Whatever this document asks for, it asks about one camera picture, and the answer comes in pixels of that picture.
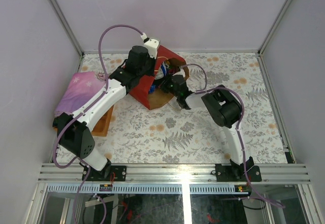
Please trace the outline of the red paper bag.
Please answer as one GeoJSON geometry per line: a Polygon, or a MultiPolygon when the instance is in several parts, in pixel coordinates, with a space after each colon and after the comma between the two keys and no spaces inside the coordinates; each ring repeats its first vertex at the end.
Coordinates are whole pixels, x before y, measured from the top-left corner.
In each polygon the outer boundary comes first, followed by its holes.
{"type": "Polygon", "coordinates": [[[149,110],[158,109],[167,104],[174,95],[160,89],[160,84],[167,78],[167,75],[174,75],[178,72],[189,78],[189,69],[181,68],[186,65],[183,57],[164,46],[158,48],[157,61],[154,69],[154,76],[144,76],[139,84],[131,90],[130,95],[149,110]]]}

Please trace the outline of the purple snack packet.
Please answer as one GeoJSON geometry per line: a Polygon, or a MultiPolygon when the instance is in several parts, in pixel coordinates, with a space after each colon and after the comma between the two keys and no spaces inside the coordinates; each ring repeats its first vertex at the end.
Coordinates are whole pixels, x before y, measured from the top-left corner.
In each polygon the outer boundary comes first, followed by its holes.
{"type": "Polygon", "coordinates": [[[170,66],[169,67],[169,74],[176,74],[179,71],[180,71],[180,69],[178,66],[170,66]]]}

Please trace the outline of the blue chips bag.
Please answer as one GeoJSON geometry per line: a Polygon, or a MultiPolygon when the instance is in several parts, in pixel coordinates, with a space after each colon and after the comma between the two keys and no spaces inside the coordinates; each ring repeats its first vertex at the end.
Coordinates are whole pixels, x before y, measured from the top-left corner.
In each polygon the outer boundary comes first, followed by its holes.
{"type": "Polygon", "coordinates": [[[169,74],[170,66],[171,65],[168,60],[162,62],[162,64],[160,65],[159,69],[156,72],[154,81],[149,88],[148,91],[149,94],[153,93],[155,90],[160,88],[161,84],[164,82],[164,80],[167,78],[167,75],[169,74]]]}

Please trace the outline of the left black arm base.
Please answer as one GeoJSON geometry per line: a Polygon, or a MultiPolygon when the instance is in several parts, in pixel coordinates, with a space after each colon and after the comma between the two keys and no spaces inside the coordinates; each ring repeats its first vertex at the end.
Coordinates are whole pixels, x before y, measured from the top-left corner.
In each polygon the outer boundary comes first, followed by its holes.
{"type": "Polygon", "coordinates": [[[88,168],[81,163],[79,165],[84,167],[82,180],[86,179],[86,181],[119,182],[125,181],[126,179],[127,166],[112,165],[109,160],[107,160],[106,165],[100,171],[95,170],[93,167],[88,168]]]}

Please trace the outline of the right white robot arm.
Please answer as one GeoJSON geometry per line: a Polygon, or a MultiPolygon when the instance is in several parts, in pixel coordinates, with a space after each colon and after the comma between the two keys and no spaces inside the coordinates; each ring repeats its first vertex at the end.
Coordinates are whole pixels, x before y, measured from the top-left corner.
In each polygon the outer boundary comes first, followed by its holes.
{"type": "Polygon", "coordinates": [[[161,90],[176,97],[182,109],[205,108],[213,121],[223,129],[231,152],[232,176],[244,180],[249,176],[248,156],[242,138],[241,121],[244,115],[242,99],[233,90],[219,85],[212,89],[191,91],[182,75],[169,75],[161,90]]]}

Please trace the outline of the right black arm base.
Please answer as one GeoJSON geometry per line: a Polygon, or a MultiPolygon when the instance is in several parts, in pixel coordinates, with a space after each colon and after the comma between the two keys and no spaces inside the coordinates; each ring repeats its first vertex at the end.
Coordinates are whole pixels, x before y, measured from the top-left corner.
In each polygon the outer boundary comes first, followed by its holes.
{"type": "Polygon", "coordinates": [[[250,156],[246,161],[246,171],[244,164],[238,165],[230,160],[229,165],[215,164],[215,169],[210,172],[216,177],[218,182],[244,182],[247,181],[246,175],[250,182],[261,182],[262,176],[259,166],[255,165],[253,158],[250,156]]]}

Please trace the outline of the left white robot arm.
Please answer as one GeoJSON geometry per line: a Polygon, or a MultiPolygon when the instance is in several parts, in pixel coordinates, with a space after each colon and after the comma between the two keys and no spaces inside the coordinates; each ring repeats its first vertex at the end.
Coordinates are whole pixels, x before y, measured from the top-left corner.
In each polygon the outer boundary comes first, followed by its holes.
{"type": "Polygon", "coordinates": [[[95,177],[107,180],[111,175],[110,162],[99,153],[91,131],[116,102],[139,84],[141,78],[154,76],[157,53],[158,48],[148,43],[132,47],[127,59],[110,74],[99,92],[71,115],[61,114],[53,149],[62,146],[93,168],[95,177]]]}

